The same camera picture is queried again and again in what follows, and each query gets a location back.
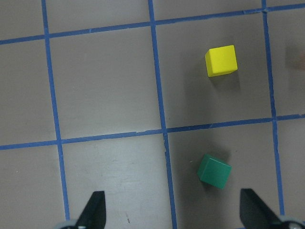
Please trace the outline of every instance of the gray surface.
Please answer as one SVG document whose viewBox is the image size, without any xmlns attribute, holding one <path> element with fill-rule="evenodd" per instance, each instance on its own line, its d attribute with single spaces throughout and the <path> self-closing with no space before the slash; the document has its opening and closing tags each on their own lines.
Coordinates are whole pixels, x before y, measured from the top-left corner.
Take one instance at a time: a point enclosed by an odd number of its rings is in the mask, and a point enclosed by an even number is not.
<svg viewBox="0 0 305 229">
<path fill-rule="evenodd" d="M 261 14 L 162 25 L 157 35 L 167 127 L 271 115 Z M 238 70 L 208 78 L 205 53 L 231 44 Z"/>
<path fill-rule="evenodd" d="M 147 1 L 46 2 L 50 32 L 149 21 Z M 297 1 L 274 1 L 288 3 Z M 159 20 L 260 8 L 261 0 L 153 6 Z M 305 113 L 304 71 L 296 65 L 305 49 L 304 15 L 268 13 L 278 115 Z M 0 3 L 0 20 L 0 39 L 43 34 L 39 0 Z M 261 13 L 156 30 L 167 127 L 271 116 Z M 150 27 L 50 42 L 62 138 L 161 128 Z M 239 70 L 209 79 L 204 54 L 228 44 Z M 56 138 L 45 56 L 44 40 L 0 45 L 2 149 Z M 278 125 L 285 210 L 302 220 L 304 122 Z M 271 123 L 170 133 L 169 140 L 178 229 L 242 227 L 241 187 L 254 188 L 279 212 Z M 172 228 L 162 135 L 66 144 L 63 153 L 72 218 L 93 191 L 105 190 L 106 228 Z M 223 191 L 199 181 L 204 153 L 233 166 Z M 0 228 L 51 228 L 64 220 L 58 164 L 56 146 L 0 151 Z"/>
<path fill-rule="evenodd" d="M 0 228 L 51 229 L 64 220 L 56 146 L 0 152 Z"/>
<path fill-rule="evenodd" d="M 51 40 L 63 138 L 160 129 L 150 28 Z"/>
<path fill-rule="evenodd" d="M 0 40 L 43 34 L 40 0 L 0 2 Z"/>
<path fill-rule="evenodd" d="M 149 21 L 143 0 L 47 0 L 50 32 Z"/>
<path fill-rule="evenodd" d="M 278 151 L 281 159 L 285 213 L 305 221 L 305 120 L 280 121 L 278 123 Z"/>
<path fill-rule="evenodd" d="M 157 20 L 261 8 L 260 0 L 154 0 Z"/>
<path fill-rule="evenodd" d="M 169 143 L 179 229 L 242 228 L 241 188 L 253 188 L 279 212 L 271 124 L 170 133 Z M 224 190 L 196 174 L 206 153 L 232 166 Z"/>
<path fill-rule="evenodd" d="M 305 3 L 305 0 L 266 0 L 267 6 L 284 6 Z"/>
<path fill-rule="evenodd" d="M 170 229 L 162 135 L 64 145 L 71 217 L 106 191 L 106 228 Z"/>
<path fill-rule="evenodd" d="M 0 145 L 56 139 L 44 41 L 0 53 Z"/>
<path fill-rule="evenodd" d="M 277 115 L 305 113 L 304 21 L 305 9 L 268 15 Z"/>
</svg>

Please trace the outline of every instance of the grid line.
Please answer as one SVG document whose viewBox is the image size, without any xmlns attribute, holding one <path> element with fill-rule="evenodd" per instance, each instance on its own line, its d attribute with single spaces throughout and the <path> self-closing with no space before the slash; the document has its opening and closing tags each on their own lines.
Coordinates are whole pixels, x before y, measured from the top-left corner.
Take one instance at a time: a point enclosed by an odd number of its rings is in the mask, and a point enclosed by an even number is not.
<svg viewBox="0 0 305 229">
<path fill-rule="evenodd" d="M 47 64 L 48 64 L 48 75 L 49 75 L 49 83 L 50 83 L 50 93 L 51 93 L 51 101 L 52 101 L 52 108 L 53 108 L 53 117 L 54 117 L 54 125 L 55 125 L 55 132 L 56 132 L 56 140 L 5 145 L 5 146 L 0 146 L 0 150 L 57 145 L 58 154 L 59 154 L 59 164 L 60 164 L 60 172 L 61 172 L 61 182 L 62 182 L 62 192 L 63 192 L 65 217 L 66 217 L 66 219 L 70 219 L 68 194 L 67 194 L 66 178 L 65 178 L 65 171 L 64 171 L 62 144 L 85 142 L 85 141 L 94 141 L 94 140 L 103 140 L 103 139 L 114 139 L 114 138 L 142 136 L 142 135 L 163 134 L 164 145 L 165 145 L 165 149 L 166 149 L 165 156 L 166 156 L 168 186 L 169 186 L 169 195 L 170 195 L 171 211 L 172 211 L 172 223 L 173 223 L 173 228 L 176 229 L 177 228 L 177 223 L 176 223 L 174 196 L 173 196 L 173 181 L 172 181 L 172 172 L 171 172 L 171 164 L 170 164 L 168 133 L 199 130 L 199 129 L 220 128 L 220 127 L 234 126 L 234 125 L 248 125 L 248 124 L 258 124 L 258 123 L 272 122 L 272 125 L 273 125 L 273 142 L 274 142 L 274 156 L 275 156 L 275 165 L 276 165 L 276 175 L 277 175 L 280 213 L 285 214 L 284 195 L 283 195 L 281 169 L 280 169 L 280 157 L 279 157 L 279 153 L 278 153 L 277 121 L 305 118 L 305 114 L 290 114 L 290 115 L 276 116 L 274 88 L 273 88 L 273 76 L 272 76 L 271 50 L 270 50 L 270 40 L 269 40 L 268 23 L 267 23 L 267 13 L 268 12 L 273 12 L 273 11 L 280 11 L 280 10 L 302 9 L 302 8 L 305 8 L 305 3 L 285 5 L 285 6 L 267 7 L 266 6 L 266 0 L 262 0 L 262 8 L 258 8 L 258 9 L 240 10 L 240 11 L 233 11 L 233 12 L 208 14 L 208 15 L 175 18 L 175 19 L 167 19 L 167 20 L 155 20 L 154 13 L 153 13 L 153 3 L 152 2 L 153 2 L 152 0 L 148 0 L 149 14 L 150 14 L 150 21 L 149 22 L 140 22 L 140 23 L 132 23 L 132 24 L 124 24 L 124 25 L 114 25 L 114 26 L 107 26 L 107 27 L 99 27 L 99 28 L 78 30 L 78 31 L 65 31 L 65 32 L 58 32 L 58 33 L 49 33 L 46 1 L 41 0 L 44 34 L 43 35 L 34 35 L 34 36 L 28 36 L 28 37 L 20 37 L 20 38 L 0 40 L 0 45 L 10 44 L 10 43 L 27 42 L 27 41 L 35 41 L 35 40 L 43 40 L 43 39 L 45 40 L 45 48 L 46 48 L 46 57 L 47 57 Z M 270 106 L 271 106 L 272 117 L 271 118 L 229 121 L 229 122 L 212 123 L 212 124 L 204 124 L 204 125 L 166 128 L 164 106 L 163 106 L 163 96 L 162 96 L 162 86 L 161 86 L 161 76 L 160 76 L 160 67 L 159 67 L 159 58 L 158 58 L 158 48 L 157 48 L 156 26 L 157 25 L 163 25 L 163 24 L 183 22 L 183 21 L 199 21 L 199 20 L 207 20 L 207 19 L 211 19 L 211 18 L 232 17 L 232 16 L 240 16 L 240 15 L 253 14 L 253 13 L 262 13 L 262 15 L 263 15 L 265 49 L 266 49 L 269 93 L 270 93 Z M 156 84 L 157 84 L 158 101 L 159 101 L 159 113 L 160 113 L 160 121 L 161 121 L 162 129 L 148 130 L 148 131 L 144 131 L 144 132 L 128 132 L 128 133 L 118 133 L 118 134 L 110 134 L 110 135 L 98 135 L 98 136 L 61 139 L 58 111 L 57 111 L 57 104 L 56 104 L 55 86 L 54 86 L 54 79 L 53 79 L 53 72 L 52 72 L 52 63 L 51 63 L 50 38 L 73 36 L 73 35 L 80 35 L 80 34 L 89 34 L 89 33 L 103 32 L 103 31 L 114 31 L 114 30 L 130 29 L 130 28 L 148 27 L 148 26 L 151 27 L 151 33 L 152 33 L 152 45 L 153 45 L 152 48 L 153 48 L 153 55 L 154 55 Z"/>
<path fill-rule="evenodd" d="M 59 166 L 60 166 L 60 174 L 61 174 L 63 204 L 64 204 L 64 211 L 65 211 L 65 218 L 66 218 L 66 220 L 69 220 L 70 213 L 69 213 L 69 203 L 68 203 L 68 192 L 67 192 L 65 167 L 64 167 L 63 151 L 62 151 L 62 144 L 61 144 L 61 131 L 60 131 L 60 126 L 59 126 L 57 104 L 56 104 L 55 85 L 54 85 L 53 70 L 52 70 L 50 35 L 49 35 L 49 27 L 48 27 L 46 0 L 41 0 L 41 8 L 42 8 L 44 40 L 45 40 L 46 57 L 47 57 L 47 65 L 48 65 L 50 93 L 51 93 L 51 100 L 52 100 L 52 109 L 53 109 L 53 117 L 54 117 L 54 125 L 55 125 L 58 157 L 59 157 Z"/>
<path fill-rule="evenodd" d="M 268 13 L 267 11 L 263 12 L 263 24 L 264 24 L 265 51 L 266 51 L 267 71 L 268 71 L 270 107 L 271 107 L 271 114 L 272 114 L 274 159 L 275 159 L 277 192 L 278 192 L 278 198 L 279 198 L 280 214 L 284 215 L 285 214 L 285 206 L 284 206 L 284 195 L 283 195 L 283 185 L 282 185 L 281 163 L 280 163 L 280 156 L 279 156 L 279 153 L 278 153 L 277 118 L 276 118 L 276 109 L 275 109 L 275 98 L 274 98 L 274 87 L 273 87 L 273 76 L 272 76 L 272 61 L 271 61 L 271 48 L 270 48 L 267 13 Z"/>
<path fill-rule="evenodd" d="M 291 5 L 284 5 L 284 6 L 262 7 L 262 8 L 258 8 L 258 9 L 240 10 L 240 11 L 224 12 L 224 13 L 216 13 L 216 14 L 206 14 L 206 15 L 198 15 L 198 16 L 182 17 L 182 18 L 174 18 L 174 19 L 155 20 L 155 24 L 163 25 L 163 24 L 171 24 L 171 23 L 177 23 L 177 22 L 183 22 L 183 21 L 200 21 L 200 20 L 207 20 L 207 19 L 211 19 L 211 18 L 223 18 L 223 17 L 241 16 L 241 15 L 253 14 L 253 13 L 273 12 L 273 11 L 282 11 L 282 10 L 295 10 L 295 9 L 302 9 L 302 8 L 305 8 L 305 3 L 291 4 Z M 139 22 L 139 23 L 113 25 L 113 26 L 90 28 L 90 29 L 75 30 L 75 31 L 63 31 L 63 32 L 49 33 L 49 38 L 89 34 L 89 33 L 95 33 L 95 32 L 103 32 L 103 31 L 123 30 L 123 29 L 139 28 L 139 27 L 148 27 L 148 26 L 150 26 L 150 22 L 145 21 L 145 22 Z M 0 45 L 42 40 L 42 39 L 44 39 L 44 35 L 12 38 L 12 39 L 0 40 Z"/>
<path fill-rule="evenodd" d="M 282 115 L 282 116 L 278 116 L 276 119 L 277 119 L 277 121 L 284 121 L 284 120 L 294 120 L 294 119 L 302 119 L 302 118 L 305 118 L 305 114 Z M 272 122 L 272 120 L 273 120 L 273 118 L 258 118 L 258 119 L 245 119 L 245 120 L 210 123 L 210 124 L 202 124 L 202 125 L 171 127 L 171 128 L 167 128 L 167 132 L 173 133 L 173 132 L 192 131 L 192 130 L 201 130 L 201 129 L 221 128 L 221 127 L 235 126 L 235 125 L 270 123 L 270 122 Z M 156 135 L 156 134 L 162 134 L 162 133 L 163 133 L 163 131 L 161 129 L 158 129 L 158 130 L 147 130 L 147 131 L 143 131 L 143 132 L 127 132 L 127 133 L 116 133 L 116 134 L 108 134 L 108 135 L 93 135 L 93 136 L 86 136 L 86 137 L 62 139 L 61 143 L 70 144 L 70 143 L 77 143 L 77 142 L 98 141 L 98 140 L 104 140 L 104 139 L 115 139 L 115 138 L 125 138 L 125 137 L 144 136 L 144 135 Z M 51 145 L 57 145 L 57 140 L 2 145 L 2 146 L 0 146 L 0 150 L 38 147 L 38 146 L 51 146 Z"/>
<path fill-rule="evenodd" d="M 170 198 L 170 204 L 171 204 L 172 225 L 173 225 L 173 229 L 177 229 L 176 209 L 175 209 L 175 200 L 174 200 L 174 193 L 173 193 L 173 177 L 172 177 L 172 168 L 171 168 L 171 159 L 170 159 L 170 150 L 169 150 L 169 144 L 168 144 L 167 128 L 166 128 L 166 123 L 165 123 L 161 76 L 160 76 L 160 67 L 159 67 L 156 21 L 154 19 L 152 2 L 153 2 L 153 0 L 148 0 L 149 17 L 150 17 L 150 22 L 151 22 L 151 33 L 152 33 L 152 45 L 153 45 L 152 51 L 153 51 L 153 60 L 154 60 L 154 68 L 155 68 L 155 76 L 156 76 L 156 84 L 157 84 L 160 121 L 161 121 L 161 128 L 162 128 L 162 132 L 163 132 L 163 139 L 164 139 L 164 146 L 165 146 L 166 171 L 167 171 L 169 198 Z"/>
</svg>

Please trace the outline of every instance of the yellow cube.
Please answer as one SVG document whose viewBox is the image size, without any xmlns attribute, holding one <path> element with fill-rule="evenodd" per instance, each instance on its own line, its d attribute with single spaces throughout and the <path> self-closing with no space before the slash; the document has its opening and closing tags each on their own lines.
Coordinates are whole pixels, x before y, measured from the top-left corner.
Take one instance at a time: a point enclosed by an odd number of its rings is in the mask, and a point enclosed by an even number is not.
<svg viewBox="0 0 305 229">
<path fill-rule="evenodd" d="M 225 75 L 237 70 L 234 45 L 213 48 L 205 54 L 208 76 Z"/>
</svg>

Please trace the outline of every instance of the gray floor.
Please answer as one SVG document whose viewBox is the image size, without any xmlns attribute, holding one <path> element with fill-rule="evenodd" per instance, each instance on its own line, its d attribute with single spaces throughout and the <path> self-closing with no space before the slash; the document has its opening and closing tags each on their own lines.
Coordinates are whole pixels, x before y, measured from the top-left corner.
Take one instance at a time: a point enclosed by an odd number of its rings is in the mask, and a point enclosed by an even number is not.
<svg viewBox="0 0 305 229">
<path fill-rule="evenodd" d="M 51 229 L 95 190 L 107 229 L 241 228 L 243 187 L 304 221 L 304 3 L 2 1 L 0 228 Z M 208 78 L 230 44 L 238 71 Z"/>
</svg>

